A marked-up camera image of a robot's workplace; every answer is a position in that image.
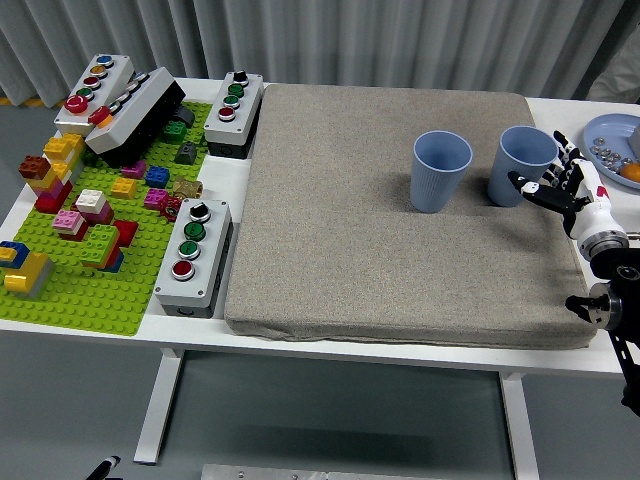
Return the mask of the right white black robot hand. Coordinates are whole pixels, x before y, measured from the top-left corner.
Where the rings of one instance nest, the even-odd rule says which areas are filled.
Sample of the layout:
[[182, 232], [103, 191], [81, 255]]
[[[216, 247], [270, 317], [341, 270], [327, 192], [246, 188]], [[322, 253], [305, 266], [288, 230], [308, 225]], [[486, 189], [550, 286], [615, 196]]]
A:
[[547, 169], [549, 185], [511, 171], [514, 188], [531, 203], [563, 216], [567, 236], [586, 257], [598, 249], [626, 248], [626, 232], [611, 214], [611, 201], [595, 165], [562, 132], [555, 131], [558, 159]]

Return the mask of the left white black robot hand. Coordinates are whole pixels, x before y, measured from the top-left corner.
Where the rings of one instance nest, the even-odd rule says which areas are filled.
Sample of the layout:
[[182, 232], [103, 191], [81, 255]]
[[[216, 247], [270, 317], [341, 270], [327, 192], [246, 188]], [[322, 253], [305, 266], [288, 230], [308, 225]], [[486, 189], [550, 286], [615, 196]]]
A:
[[112, 455], [102, 460], [93, 471], [86, 477], [86, 480], [105, 480], [110, 472], [120, 463], [121, 458]]

